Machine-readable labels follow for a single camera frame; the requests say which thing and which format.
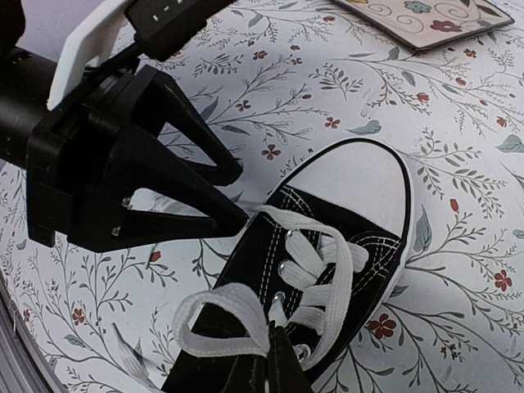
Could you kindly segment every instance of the metal eyelet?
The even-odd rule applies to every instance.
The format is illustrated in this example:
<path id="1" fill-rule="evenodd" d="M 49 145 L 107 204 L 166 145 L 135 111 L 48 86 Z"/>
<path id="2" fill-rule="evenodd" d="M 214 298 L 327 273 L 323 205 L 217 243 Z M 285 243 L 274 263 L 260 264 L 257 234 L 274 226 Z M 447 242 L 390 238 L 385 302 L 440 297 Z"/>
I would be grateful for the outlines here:
<path id="1" fill-rule="evenodd" d="M 297 232 L 298 229 L 290 229 L 289 231 L 287 231 L 286 233 L 286 240 L 289 239 L 291 236 L 293 236 L 293 233 Z"/>
<path id="2" fill-rule="evenodd" d="M 277 301 L 280 301 L 280 303 L 284 304 L 284 301 L 286 301 L 286 294 L 282 291 L 278 291 L 273 295 L 273 303 L 276 303 Z"/>
<path id="3" fill-rule="evenodd" d="M 303 362 L 311 356 L 311 348 L 306 344 L 294 346 L 294 349 L 299 362 Z"/>
<path id="4" fill-rule="evenodd" d="M 283 260 L 279 265 L 278 265 L 278 275 L 281 277 L 282 276 L 282 273 L 284 271 L 284 269 L 286 268 L 286 263 L 288 262 L 291 262 L 290 260 Z"/>

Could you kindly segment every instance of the blue flower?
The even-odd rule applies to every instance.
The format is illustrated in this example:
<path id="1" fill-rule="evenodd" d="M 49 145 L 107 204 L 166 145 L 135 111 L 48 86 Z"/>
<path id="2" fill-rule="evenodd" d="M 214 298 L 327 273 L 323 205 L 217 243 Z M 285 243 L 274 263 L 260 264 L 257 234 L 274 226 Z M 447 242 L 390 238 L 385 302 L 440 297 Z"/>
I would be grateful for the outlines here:
<path id="1" fill-rule="evenodd" d="M 423 12 L 429 12 L 431 7 L 424 4 L 423 2 L 404 2 L 406 8 L 413 11 L 415 14 L 422 14 Z"/>

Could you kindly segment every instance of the white plastic piece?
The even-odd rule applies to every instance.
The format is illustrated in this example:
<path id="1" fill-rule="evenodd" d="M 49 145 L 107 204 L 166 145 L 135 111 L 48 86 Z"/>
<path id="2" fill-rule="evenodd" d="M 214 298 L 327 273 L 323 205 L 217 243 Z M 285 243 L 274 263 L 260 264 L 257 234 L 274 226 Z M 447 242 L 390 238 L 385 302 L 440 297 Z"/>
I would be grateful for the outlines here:
<path id="1" fill-rule="evenodd" d="M 85 66 L 97 67 L 109 58 L 129 3 L 130 0 L 106 0 L 69 35 L 47 100 L 50 111 L 80 84 Z"/>

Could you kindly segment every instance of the black metal bracket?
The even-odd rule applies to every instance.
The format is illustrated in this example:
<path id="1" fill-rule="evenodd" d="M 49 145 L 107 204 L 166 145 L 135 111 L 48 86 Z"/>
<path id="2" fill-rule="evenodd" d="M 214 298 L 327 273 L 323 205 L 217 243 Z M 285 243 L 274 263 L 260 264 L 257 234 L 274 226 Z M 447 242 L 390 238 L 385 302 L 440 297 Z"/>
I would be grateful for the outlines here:
<path id="1" fill-rule="evenodd" d="M 55 231 L 93 251 L 180 238 L 237 234 L 246 214 L 214 185 L 234 182 L 242 167 L 167 74 L 150 66 L 122 73 L 102 98 L 103 78 L 86 79 L 34 129 L 27 150 L 29 237 L 45 245 Z M 170 123 L 215 165 L 178 158 L 158 136 Z M 129 209 L 148 188 L 206 217 Z"/>

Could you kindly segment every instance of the floral tablecloth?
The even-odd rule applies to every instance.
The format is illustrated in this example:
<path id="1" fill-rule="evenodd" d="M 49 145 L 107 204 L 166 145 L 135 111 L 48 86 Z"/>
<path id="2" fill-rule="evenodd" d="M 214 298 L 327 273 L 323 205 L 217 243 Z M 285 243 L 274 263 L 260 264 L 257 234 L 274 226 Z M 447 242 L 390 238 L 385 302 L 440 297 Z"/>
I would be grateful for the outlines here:
<path id="1" fill-rule="evenodd" d="M 164 64 L 245 173 L 224 192 L 260 202 L 322 147 L 369 136 L 413 174 L 417 236 L 392 297 L 317 392 L 524 391 L 524 10 L 494 34 L 414 55 L 324 0 L 241 0 Z M 119 47 L 131 39 L 124 29 Z M 201 158 L 173 129 L 162 140 Z M 161 386 L 178 354 L 177 304 L 212 287 L 234 239 L 103 255 L 26 235 L 25 177 L 0 173 L 0 263 L 30 331 L 69 391 L 147 391 L 116 335 Z M 366 184 L 355 184 L 366 187 Z M 170 209 L 148 191 L 134 204 Z"/>

